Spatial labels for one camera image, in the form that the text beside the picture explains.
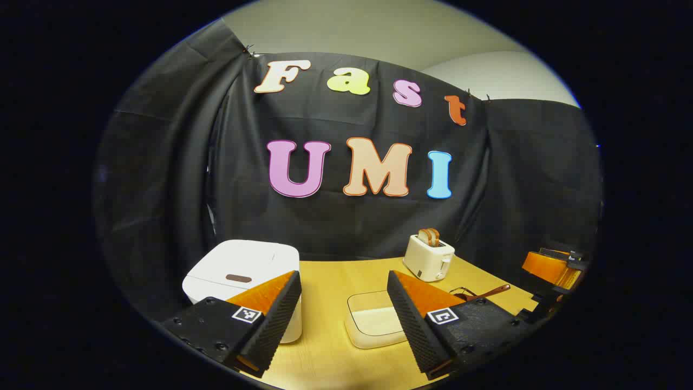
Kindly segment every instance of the blue letter i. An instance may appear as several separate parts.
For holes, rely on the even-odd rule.
[[[433,179],[426,193],[435,199],[450,198],[453,193],[448,188],[448,165],[453,157],[449,153],[430,151],[428,158],[433,162]]]

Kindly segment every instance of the wooden table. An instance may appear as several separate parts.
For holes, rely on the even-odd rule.
[[[270,369],[260,381],[286,390],[408,390],[431,383],[419,372],[408,341],[363,350],[353,346],[344,327],[347,298],[386,290],[387,274],[392,269],[411,275],[402,264],[402,257],[301,261],[303,334],[295,342],[277,348]],[[506,282],[454,257],[447,277],[431,284],[446,291],[464,286],[483,294]],[[531,297],[531,293],[512,286],[488,299],[517,314],[523,308],[536,307],[537,302]]]

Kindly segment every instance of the plastic container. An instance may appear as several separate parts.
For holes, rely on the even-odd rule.
[[[390,346],[407,339],[387,291],[352,295],[346,307],[344,326],[356,348]]]

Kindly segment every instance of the pink letter u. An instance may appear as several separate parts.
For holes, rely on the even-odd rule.
[[[270,185],[275,191],[292,198],[305,198],[313,195],[322,184],[322,166],[325,153],[332,149],[327,142],[306,142],[304,149],[308,152],[308,178],[303,183],[294,183],[289,179],[289,158],[296,149],[292,141],[272,141],[267,144],[270,150]]]

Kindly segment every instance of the black fabric backdrop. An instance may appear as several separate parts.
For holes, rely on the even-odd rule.
[[[255,94],[272,60],[310,60],[284,91]],[[327,88],[338,67],[370,75],[370,93]],[[392,98],[398,79],[423,105]],[[466,105],[454,124],[445,95]],[[381,157],[409,144],[410,193],[347,196],[349,137]],[[290,177],[306,177],[303,144],[332,145],[320,190],[288,198],[269,184],[276,139],[296,142]],[[426,195],[428,151],[445,151],[451,198]],[[549,101],[485,101],[417,71],[328,53],[250,58],[222,21],[156,61],[115,109],[96,168],[94,209],[105,257],[133,305],[160,321],[189,305],[181,282],[218,242],[275,241],[303,260],[402,256],[409,235],[435,227],[465,260],[521,288],[546,283],[521,269],[547,238],[591,251],[602,199],[598,149],[580,109]]]

